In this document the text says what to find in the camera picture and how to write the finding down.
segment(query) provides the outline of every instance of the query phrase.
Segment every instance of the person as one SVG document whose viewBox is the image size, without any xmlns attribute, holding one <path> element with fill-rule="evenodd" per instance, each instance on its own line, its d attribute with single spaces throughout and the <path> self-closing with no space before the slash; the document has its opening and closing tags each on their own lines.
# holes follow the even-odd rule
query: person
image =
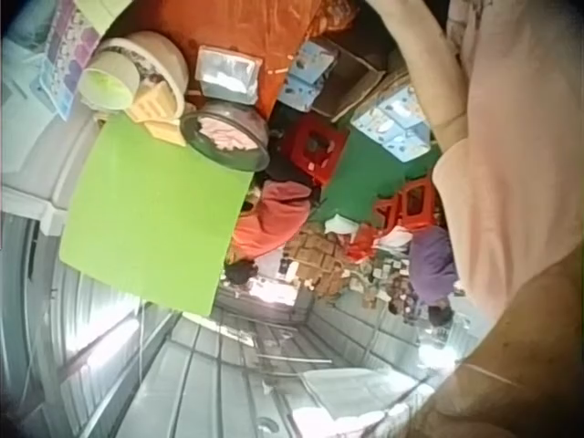
<svg viewBox="0 0 584 438">
<path fill-rule="evenodd" d="M 443 156 L 464 290 L 495 326 L 408 436 L 574 436 L 583 412 L 581 16 L 545 0 L 367 0 Z"/>
<path fill-rule="evenodd" d="M 410 281 L 418 298 L 428 306 L 435 327 L 447 326 L 454 317 L 448 296 L 454 292 L 458 273 L 448 231 L 432 225 L 412 234 Z"/>
<path fill-rule="evenodd" d="M 317 196 L 318 190 L 310 186 L 304 173 L 283 157 L 272 155 L 266 172 L 255 176 L 235 224 L 224 263 L 227 280 L 244 287 L 256 276 L 255 260 L 278 249 L 298 232 Z"/>
</svg>

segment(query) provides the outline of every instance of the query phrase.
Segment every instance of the orange plastic bag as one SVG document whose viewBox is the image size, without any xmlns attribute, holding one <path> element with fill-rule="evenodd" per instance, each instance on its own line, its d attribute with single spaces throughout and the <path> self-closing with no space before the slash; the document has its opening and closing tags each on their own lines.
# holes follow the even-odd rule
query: orange plastic bag
<svg viewBox="0 0 584 438">
<path fill-rule="evenodd" d="M 113 32 L 153 30 L 168 37 L 187 60 L 189 89 L 196 88 L 193 76 L 200 45 L 262 58 L 256 107 L 267 118 L 320 4 L 321 0 L 140 0 L 132 3 Z"/>
</svg>

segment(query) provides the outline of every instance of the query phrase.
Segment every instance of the pink shirt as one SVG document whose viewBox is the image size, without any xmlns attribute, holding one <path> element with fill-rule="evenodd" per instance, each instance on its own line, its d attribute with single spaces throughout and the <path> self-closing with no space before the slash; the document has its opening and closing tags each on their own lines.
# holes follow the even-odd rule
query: pink shirt
<svg viewBox="0 0 584 438">
<path fill-rule="evenodd" d="M 469 135 L 433 180 L 463 286 L 494 318 L 583 232 L 580 54 L 565 43 L 578 40 L 568 20 L 527 3 L 453 0 L 448 25 L 469 77 Z"/>
<path fill-rule="evenodd" d="M 279 248 L 307 221 L 310 189 L 297 182 L 264 184 L 262 195 L 251 214 L 242 215 L 235 225 L 233 245 L 239 257 L 250 260 Z"/>
</svg>

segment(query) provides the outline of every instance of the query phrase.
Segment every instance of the blue box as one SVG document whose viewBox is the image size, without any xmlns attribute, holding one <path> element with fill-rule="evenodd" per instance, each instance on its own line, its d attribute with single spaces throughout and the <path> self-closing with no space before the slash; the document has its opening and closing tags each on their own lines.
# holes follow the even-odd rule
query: blue box
<svg viewBox="0 0 584 438">
<path fill-rule="evenodd" d="M 388 144 L 395 137 L 405 137 L 405 129 L 377 107 L 365 112 L 356 112 L 351 124 L 381 146 Z"/>
<path fill-rule="evenodd" d="M 418 123 L 381 146 L 401 162 L 410 162 L 430 151 L 430 134 L 425 122 Z"/>
<path fill-rule="evenodd" d="M 309 112 L 324 84 L 324 78 L 320 78 L 315 84 L 308 84 L 302 79 L 288 75 L 277 99 L 295 110 Z"/>
<path fill-rule="evenodd" d="M 412 128 L 422 122 L 426 123 L 426 118 L 411 85 L 405 85 L 397 91 L 393 88 L 386 89 L 376 100 L 375 106 L 387 112 L 405 129 Z"/>
<path fill-rule="evenodd" d="M 315 84 L 332 68 L 338 55 L 338 50 L 327 47 L 325 43 L 307 41 L 299 49 L 288 75 Z"/>
</svg>

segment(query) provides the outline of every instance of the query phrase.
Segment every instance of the green floor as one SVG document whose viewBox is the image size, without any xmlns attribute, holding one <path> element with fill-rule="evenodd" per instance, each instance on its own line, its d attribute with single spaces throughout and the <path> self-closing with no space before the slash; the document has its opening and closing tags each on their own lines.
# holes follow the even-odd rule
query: green floor
<svg viewBox="0 0 584 438">
<path fill-rule="evenodd" d="M 378 197 L 388 198 L 406 181 L 424 176 L 439 156 L 438 148 L 434 147 L 412 162 L 400 162 L 379 144 L 351 129 L 335 175 L 312 220 L 326 221 L 340 214 L 356 222 L 369 221 Z"/>
</svg>

